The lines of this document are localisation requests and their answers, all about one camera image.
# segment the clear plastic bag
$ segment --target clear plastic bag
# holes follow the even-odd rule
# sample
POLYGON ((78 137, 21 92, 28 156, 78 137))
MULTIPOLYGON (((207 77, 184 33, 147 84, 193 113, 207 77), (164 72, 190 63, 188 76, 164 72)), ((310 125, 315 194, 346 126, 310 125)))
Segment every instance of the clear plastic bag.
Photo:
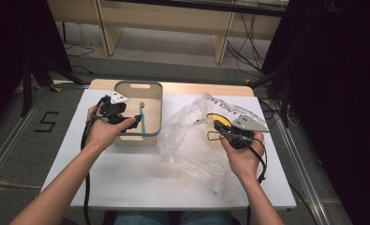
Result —
POLYGON ((229 167, 220 141, 208 140, 208 131, 215 130, 213 124, 202 123, 208 113, 221 114, 230 121, 245 114, 265 124, 264 120, 248 110, 208 93, 200 93, 194 102, 184 106, 163 125, 158 134, 158 148, 168 162, 176 163, 192 177, 208 180, 213 191, 230 201, 242 190, 242 186, 229 167))

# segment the hand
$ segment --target hand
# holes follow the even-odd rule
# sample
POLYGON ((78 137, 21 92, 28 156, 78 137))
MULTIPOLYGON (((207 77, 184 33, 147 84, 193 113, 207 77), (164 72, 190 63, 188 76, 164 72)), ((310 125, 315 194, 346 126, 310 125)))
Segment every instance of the hand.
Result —
MULTIPOLYGON (((95 106, 88 109, 88 119, 90 114, 94 111, 95 106)), ((117 125, 111 125, 103 120, 97 119, 91 127, 88 134, 86 146, 92 146, 90 149, 96 149, 97 151, 104 151, 108 148, 115 140, 117 135, 124 129, 128 128, 135 122, 135 118, 128 118, 125 121, 117 125)))
MULTIPOLYGON (((254 132, 254 139, 258 139, 263 142, 263 134, 260 132, 254 132)), ((225 148, 226 153, 228 154, 229 164, 231 170, 240 181, 244 179, 257 179, 257 170, 259 165, 259 160, 251 150, 244 148, 241 150, 236 150, 231 147, 229 141, 221 137, 220 141, 223 148, 225 148)), ((264 154, 264 148, 258 141, 252 141, 251 147, 262 157, 264 154)))

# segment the jeans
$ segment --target jeans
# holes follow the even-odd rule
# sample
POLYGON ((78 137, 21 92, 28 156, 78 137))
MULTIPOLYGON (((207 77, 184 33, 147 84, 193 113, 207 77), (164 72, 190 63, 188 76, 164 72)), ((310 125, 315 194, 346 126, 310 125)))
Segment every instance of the jeans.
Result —
MULTIPOLYGON (((230 211, 186 211, 182 213, 181 225, 230 225, 230 211)), ((170 225, 168 212, 125 211, 117 212, 114 225, 170 225)))

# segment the table surface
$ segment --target table surface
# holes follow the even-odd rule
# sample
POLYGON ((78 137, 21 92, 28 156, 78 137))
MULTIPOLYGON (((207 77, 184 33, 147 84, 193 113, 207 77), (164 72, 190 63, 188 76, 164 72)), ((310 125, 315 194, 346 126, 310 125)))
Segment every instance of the table surface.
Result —
MULTIPOLYGON (((80 152, 80 141, 86 110, 104 95, 109 95, 117 80, 93 80, 85 90, 67 134, 42 188, 64 169, 80 152)), ((164 123, 171 115, 194 101, 200 92, 207 92, 230 104, 241 106, 264 118, 258 100, 246 86, 161 82, 164 88, 164 123)), ((268 153, 267 179, 262 182, 273 206, 287 209, 296 206, 270 133, 265 134, 268 153)), ((248 206, 243 189, 230 201, 222 199, 205 180, 189 178, 182 170, 168 163, 157 146, 109 147, 90 171, 89 207, 105 210, 224 210, 248 206)), ((82 206, 85 185, 82 184, 71 206, 82 206)))

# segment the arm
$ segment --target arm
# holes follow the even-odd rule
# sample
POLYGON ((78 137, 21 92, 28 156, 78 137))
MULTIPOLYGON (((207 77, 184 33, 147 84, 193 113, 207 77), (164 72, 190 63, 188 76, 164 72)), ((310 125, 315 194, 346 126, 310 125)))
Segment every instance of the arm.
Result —
MULTIPOLYGON (((262 133, 255 132, 254 138, 263 142, 262 133)), ((242 150, 232 148, 229 141, 225 138, 220 140, 228 154, 231 169, 243 185, 257 224, 284 224, 258 182, 257 169, 259 160, 256 156, 247 148, 242 150)), ((263 155, 264 149, 259 142, 253 141, 251 146, 260 156, 263 155)))
POLYGON ((135 118, 130 118, 118 125, 110 125, 96 120, 82 151, 11 224, 59 224, 96 159, 113 143, 121 130, 134 122, 135 118))

